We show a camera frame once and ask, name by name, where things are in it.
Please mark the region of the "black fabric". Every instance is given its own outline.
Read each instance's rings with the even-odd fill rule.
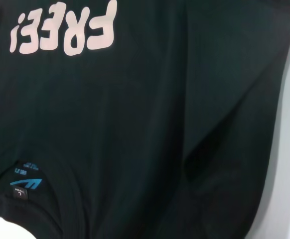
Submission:
[[[64,2],[77,21],[90,9],[74,56],[70,13],[56,49],[21,51],[29,12],[42,8],[47,38],[56,2],[0,0],[0,179],[37,164],[65,239],[244,238],[267,172],[290,1],[119,0],[114,41],[97,50],[87,39],[106,31],[89,22],[109,1]]]

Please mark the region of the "neckline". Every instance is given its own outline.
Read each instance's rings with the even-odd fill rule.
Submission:
[[[8,145],[0,152],[0,175],[18,161],[20,145]],[[85,238],[83,205],[79,187],[71,168],[65,159],[51,146],[32,141],[26,144],[26,150],[35,157],[37,164],[50,182],[59,205],[64,239]]]
[[[37,239],[62,238],[58,224],[35,203],[0,194],[0,217],[23,227]]]

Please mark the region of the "hanging shirt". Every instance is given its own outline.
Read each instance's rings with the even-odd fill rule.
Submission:
[[[244,238],[289,44],[290,0],[0,0],[0,217]]]

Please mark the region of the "black t-shirt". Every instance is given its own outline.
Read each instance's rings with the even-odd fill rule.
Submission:
[[[243,238],[289,44],[290,0],[0,0],[0,215],[38,239]]]

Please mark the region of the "shirt fabric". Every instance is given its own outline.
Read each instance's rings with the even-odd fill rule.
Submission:
[[[289,45],[290,0],[0,0],[0,216],[37,239],[244,238]]]

